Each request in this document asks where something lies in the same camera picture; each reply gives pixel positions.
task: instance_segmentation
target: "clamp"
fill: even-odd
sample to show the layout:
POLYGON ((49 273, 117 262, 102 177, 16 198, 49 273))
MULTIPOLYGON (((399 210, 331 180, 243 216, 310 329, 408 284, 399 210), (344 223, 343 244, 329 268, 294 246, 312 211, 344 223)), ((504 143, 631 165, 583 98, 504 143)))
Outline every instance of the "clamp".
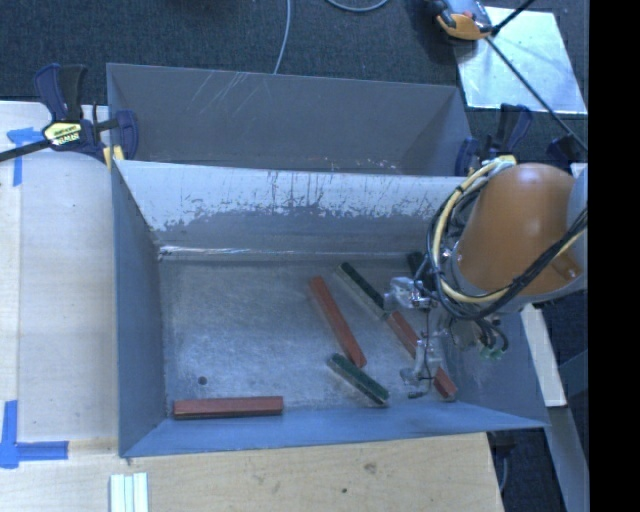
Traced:
POLYGON ((138 125, 133 111, 118 110, 114 118, 98 122, 94 105, 93 122, 84 119, 80 89, 86 72, 83 65, 53 63, 36 73, 36 93, 49 110, 51 122, 42 129, 42 140, 0 153, 0 162, 50 148, 83 153, 108 165, 109 148, 101 141, 100 134, 116 128, 124 158, 134 157, 138 148, 138 125))

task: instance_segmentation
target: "stain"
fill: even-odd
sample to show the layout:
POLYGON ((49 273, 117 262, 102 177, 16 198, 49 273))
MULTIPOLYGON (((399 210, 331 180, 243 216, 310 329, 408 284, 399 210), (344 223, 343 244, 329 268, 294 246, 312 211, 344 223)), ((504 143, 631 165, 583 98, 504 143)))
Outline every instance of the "stain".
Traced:
POLYGON ((364 470, 367 473, 370 473, 372 475, 375 475, 378 472, 378 465, 375 462, 367 462, 364 465, 364 470))

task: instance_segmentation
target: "red wooden stick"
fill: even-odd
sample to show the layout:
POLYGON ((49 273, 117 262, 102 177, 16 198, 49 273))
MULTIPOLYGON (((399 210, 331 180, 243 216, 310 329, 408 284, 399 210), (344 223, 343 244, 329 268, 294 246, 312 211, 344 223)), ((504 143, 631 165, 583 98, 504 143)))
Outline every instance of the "red wooden stick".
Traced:
POLYGON ((203 398, 176 400, 173 402, 173 416, 177 419, 271 416, 282 414, 283 408, 281 396, 203 398))
POLYGON ((321 276, 316 276, 309 282, 311 291, 316 300, 320 303, 320 307, 324 312, 333 333, 338 339, 338 343, 344 351, 344 355, 358 368, 362 368, 367 364, 367 358, 364 356, 360 345, 356 341, 355 336, 351 332, 347 321, 342 316, 338 305, 333 300, 333 296, 321 276))

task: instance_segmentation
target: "wire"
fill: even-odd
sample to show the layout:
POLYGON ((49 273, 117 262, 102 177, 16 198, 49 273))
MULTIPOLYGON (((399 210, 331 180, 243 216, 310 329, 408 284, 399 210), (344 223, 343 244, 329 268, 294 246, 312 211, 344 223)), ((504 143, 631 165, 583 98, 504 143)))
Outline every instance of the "wire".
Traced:
POLYGON ((277 75, 280 69, 280 63, 282 62, 282 56, 284 55, 284 49, 287 46, 287 40, 289 39, 289 27, 291 26, 291 1, 287 0, 287 23, 284 29, 284 37, 282 38, 282 46, 280 47, 280 55, 278 55, 278 61, 276 67, 273 70, 273 74, 277 75))
POLYGON ((371 11, 374 11, 374 10, 382 7, 388 1, 389 0, 381 0, 377 4, 370 5, 369 7, 351 7, 349 5, 340 4, 340 3, 336 2, 335 0, 327 0, 327 2, 329 2, 334 7, 337 7, 338 9, 342 9, 343 11, 348 11, 348 12, 371 12, 371 11))
MULTIPOLYGON (((462 291, 454 289, 446 281, 444 273, 440 268, 440 244, 448 229, 447 224, 449 217, 456 206, 464 204, 465 193, 475 191, 478 188, 474 186, 474 182, 488 175, 490 172, 498 173, 502 171, 507 167, 507 164, 509 167, 513 165, 508 160, 502 160, 500 158, 494 159, 471 174, 461 185, 456 187, 449 198, 440 206, 436 214, 432 217, 430 226, 427 229, 425 259, 420 265, 419 272, 416 273, 414 281, 419 279, 420 273, 423 272, 425 268, 428 268, 433 277, 434 292, 437 296, 436 300, 443 305, 447 312, 459 320, 479 321, 488 315, 496 313, 526 288, 556 257, 571 247, 572 244, 583 235, 587 228, 587 207, 585 206, 564 235, 545 250, 521 275, 514 278, 508 285, 499 290, 477 296, 467 295, 462 291)), ((491 330, 502 338, 503 350, 506 349, 508 345, 506 336, 495 326, 491 326, 491 330)))
POLYGON ((551 114, 551 117, 553 117, 553 119, 555 119, 558 122, 558 124, 562 126, 564 131, 567 132, 567 134, 570 135, 582 149, 584 149, 586 152, 589 152, 587 145, 571 130, 571 128, 569 128, 564 123, 564 121, 562 121, 562 119, 558 117, 558 115, 547 104, 547 102, 544 101, 544 99, 542 99, 542 97, 535 91, 533 86, 526 80, 524 76, 522 76, 522 74, 520 74, 520 72, 515 68, 513 63, 509 59, 507 59, 506 55, 500 51, 500 49, 496 46, 496 44, 491 39, 492 39, 491 37, 487 37, 485 40, 495 50, 495 52, 503 60, 503 62, 511 69, 511 71, 513 71, 513 73, 518 77, 518 79, 523 83, 523 85, 527 89, 529 89, 529 92, 533 94, 535 98, 540 102, 540 104, 549 112, 549 114, 551 114))

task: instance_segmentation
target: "gray bin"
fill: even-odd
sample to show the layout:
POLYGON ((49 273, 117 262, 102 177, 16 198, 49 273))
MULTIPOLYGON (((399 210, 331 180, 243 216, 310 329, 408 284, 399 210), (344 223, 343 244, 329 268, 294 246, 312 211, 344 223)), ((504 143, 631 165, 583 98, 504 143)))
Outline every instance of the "gray bin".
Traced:
MULTIPOLYGON (((136 159, 112 171, 121 456, 547 423, 518 315, 505 319, 512 348, 500 361, 442 347, 456 401, 435 390, 411 399, 400 378, 411 357, 335 272, 348 261, 380 293, 409 275, 407 254, 461 181, 446 172, 468 135, 455 89, 108 71, 110 107, 132 109, 141 132, 136 159), (309 292, 317 275, 367 356, 363 370, 389 390, 386 406, 327 366, 340 347, 309 292), (283 414, 171 415, 175 400, 263 395, 282 395, 283 414)), ((419 332, 423 314, 403 314, 419 332)))

